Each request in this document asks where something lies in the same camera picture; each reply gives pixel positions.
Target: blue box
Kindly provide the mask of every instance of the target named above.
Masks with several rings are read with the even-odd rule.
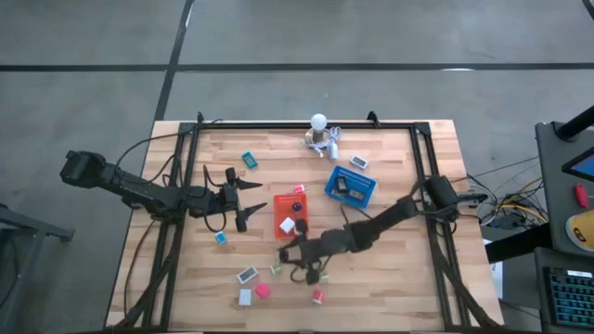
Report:
[[[346,187],[350,190],[356,190],[365,194],[363,200],[354,199],[346,196],[346,194],[340,194],[336,189],[336,178],[342,176],[346,180]],[[345,204],[359,209],[367,208],[371,194],[375,188],[375,180],[370,179],[360,173],[355,173],[342,166],[336,166],[330,180],[324,188],[324,192],[333,199],[337,199]]]
[[[214,234],[214,239],[216,240],[216,243],[219,244],[219,245],[226,244],[226,235],[222,231],[221,232],[216,232]]]
[[[250,169],[252,169],[253,167],[258,165],[258,161],[256,161],[256,158],[253,157],[253,155],[250,151],[243,153],[243,155],[241,155],[241,158],[243,159],[243,162],[245,162],[245,164],[247,164],[248,168],[250,168]]]

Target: computer screen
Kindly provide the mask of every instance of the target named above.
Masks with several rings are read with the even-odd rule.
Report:
[[[562,166],[566,173],[594,182],[594,148],[571,159]]]

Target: blue tray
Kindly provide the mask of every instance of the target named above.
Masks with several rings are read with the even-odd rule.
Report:
[[[353,199],[346,196],[346,194],[340,194],[336,189],[336,178],[339,176],[343,176],[346,179],[347,188],[364,193],[365,197],[363,200]],[[365,209],[368,206],[369,199],[371,198],[371,194],[375,188],[375,184],[376,182],[374,180],[363,176],[360,173],[355,173],[344,167],[336,166],[334,167],[334,172],[332,172],[330,180],[324,188],[324,192],[326,192],[328,196],[332,197],[333,199],[337,199],[341,202],[344,202],[345,204],[359,209]]]

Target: keyboard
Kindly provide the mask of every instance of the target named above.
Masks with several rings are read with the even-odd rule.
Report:
[[[544,270],[553,325],[594,329],[594,274]]]

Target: white light bulb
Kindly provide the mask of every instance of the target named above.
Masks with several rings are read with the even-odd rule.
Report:
[[[316,131],[321,131],[324,130],[326,128],[326,116],[322,115],[322,114],[316,114],[314,116],[312,116],[312,127],[314,128],[314,130]]]

